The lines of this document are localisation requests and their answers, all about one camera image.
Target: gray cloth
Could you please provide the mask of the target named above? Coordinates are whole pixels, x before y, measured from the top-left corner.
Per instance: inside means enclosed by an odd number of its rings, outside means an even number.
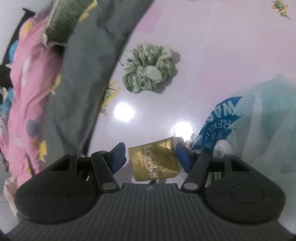
[[[81,153],[125,42],[152,1],[98,0],[76,26],[44,117],[47,165],[64,154]]]

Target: white wall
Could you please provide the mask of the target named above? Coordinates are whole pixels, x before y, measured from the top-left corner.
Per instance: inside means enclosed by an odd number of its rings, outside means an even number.
[[[0,62],[4,57],[10,39],[21,20],[25,7],[39,12],[51,0],[0,0]]]
[[[10,39],[24,15],[23,7],[34,12],[41,11],[51,0],[0,0],[0,62],[4,57]],[[9,204],[3,197],[4,180],[10,176],[4,170],[0,159],[0,229],[7,233],[17,225]]]

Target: gold foil sachet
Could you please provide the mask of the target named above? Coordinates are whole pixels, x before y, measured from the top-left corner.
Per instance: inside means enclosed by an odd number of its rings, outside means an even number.
[[[136,181],[158,180],[176,177],[180,165],[175,155],[177,138],[136,146],[128,149]]]

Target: green scrunchie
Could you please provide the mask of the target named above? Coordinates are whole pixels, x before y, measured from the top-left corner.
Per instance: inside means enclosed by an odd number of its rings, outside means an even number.
[[[123,83],[129,92],[154,91],[158,83],[177,73],[172,49],[167,46],[144,43],[126,55],[128,66],[124,69]]]

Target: gray ribbed panel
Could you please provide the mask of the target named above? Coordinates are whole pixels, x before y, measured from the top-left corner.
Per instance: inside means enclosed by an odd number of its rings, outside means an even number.
[[[229,223],[216,217],[199,195],[175,184],[126,184],[103,195],[85,216],[60,225],[22,222],[12,241],[285,241],[292,236],[276,222],[257,226]]]

